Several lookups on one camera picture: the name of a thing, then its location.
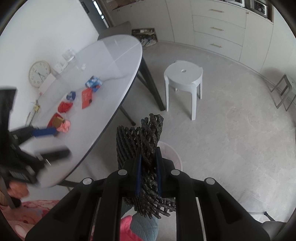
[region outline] black table leg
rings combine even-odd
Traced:
[[[120,106],[119,109],[120,109],[121,112],[126,116],[126,118],[131,122],[131,124],[132,124],[133,126],[135,126],[136,123],[135,123],[135,122],[132,120],[132,118],[128,115],[128,113],[126,112],[126,110],[125,110],[122,106]]]
[[[58,185],[63,186],[63,187],[74,188],[74,187],[76,187],[77,184],[79,184],[79,183],[63,180]]]
[[[146,83],[146,81],[143,79],[143,77],[140,74],[137,74],[137,78],[141,81],[141,83],[150,91],[150,89],[148,88],[148,85]]]
[[[156,100],[156,103],[158,104],[159,109],[161,111],[164,111],[165,107],[163,105],[163,102],[162,102],[159,92],[156,88],[156,85],[154,83],[152,75],[151,75],[151,73],[148,69],[148,66],[147,66],[143,57],[142,57],[141,65],[140,65],[140,72],[141,72],[142,76],[144,77],[144,79],[146,80],[148,89],[150,90],[151,94],[153,95],[154,99]]]

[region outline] person's hand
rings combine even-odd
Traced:
[[[24,198],[29,195],[27,184],[11,181],[7,189],[8,195],[17,199]]]

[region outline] white wall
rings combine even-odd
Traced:
[[[0,86],[17,87],[10,128],[24,125],[38,89],[28,81],[33,63],[53,67],[69,48],[76,52],[95,42],[98,33],[79,0],[28,0],[0,36]]]

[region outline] white oval table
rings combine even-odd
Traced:
[[[46,127],[62,98],[76,91],[72,108],[63,118],[71,122],[68,133],[57,137],[32,138],[21,146],[32,155],[67,146],[71,156],[47,166],[38,175],[40,187],[54,186],[63,181],[87,156],[100,138],[127,95],[140,67],[142,45],[133,36],[115,35],[91,44],[80,51],[76,60],[61,73],[38,103],[32,125]],[[81,92],[85,82],[96,76],[104,83],[93,93],[92,103],[82,109]]]

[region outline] white cabinet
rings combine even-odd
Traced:
[[[284,75],[293,51],[295,37],[281,14],[274,8],[274,29],[260,73],[277,83]]]
[[[190,0],[166,0],[176,43],[194,45]]]
[[[238,45],[243,44],[244,28],[235,24],[203,16],[193,16],[194,31],[214,35]]]
[[[232,4],[211,0],[191,0],[192,15],[219,19],[246,27],[246,11]]]
[[[242,47],[238,44],[199,32],[195,32],[195,46],[216,52],[236,61],[239,60],[242,52]]]
[[[172,25],[165,0],[145,0],[113,10],[116,25],[130,21],[132,28],[155,28],[159,40],[174,42]]]
[[[249,12],[244,34],[244,44],[240,62],[260,72],[265,61],[271,39],[273,24]]]

